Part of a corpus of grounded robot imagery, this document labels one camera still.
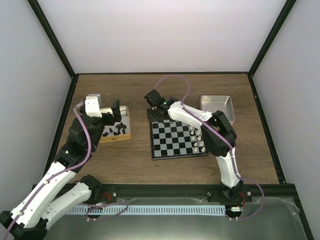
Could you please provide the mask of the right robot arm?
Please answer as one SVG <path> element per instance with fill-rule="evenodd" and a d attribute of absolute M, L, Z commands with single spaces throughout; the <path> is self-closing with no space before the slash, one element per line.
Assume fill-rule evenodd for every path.
<path fill-rule="evenodd" d="M 207 151 L 216 157 L 219 166 L 223 198 L 229 202 L 236 200 L 244 183 L 235 157 L 237 134 L 226 115 L 220 110 L 196 109 L 173 97 L 165 99 L 155 89 L 147 93 L 144 100 L 150 106 L 149 112 L 160 120 L 183 122 L 201 131 Z"/>

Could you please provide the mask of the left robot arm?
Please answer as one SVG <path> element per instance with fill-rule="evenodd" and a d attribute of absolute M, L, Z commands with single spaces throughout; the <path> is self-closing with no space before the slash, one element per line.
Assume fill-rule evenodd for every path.
<path fill-rule="evenodd" d="M 105 126 L 122 120 L 119 99 L 110 109 L 101 109 L 98 94 L 88 95 L 73 108 L 76 118 L 45 175 L 18 206 L 0 214 L 0 223 L 6 228 L 4 239 L 11 234 L 18 240 L 42 240 L 73 207 L 101 198 L 102 184 L 92 175 L 84 176 L 71 190 L 57 195 L 92 157 Z"/>

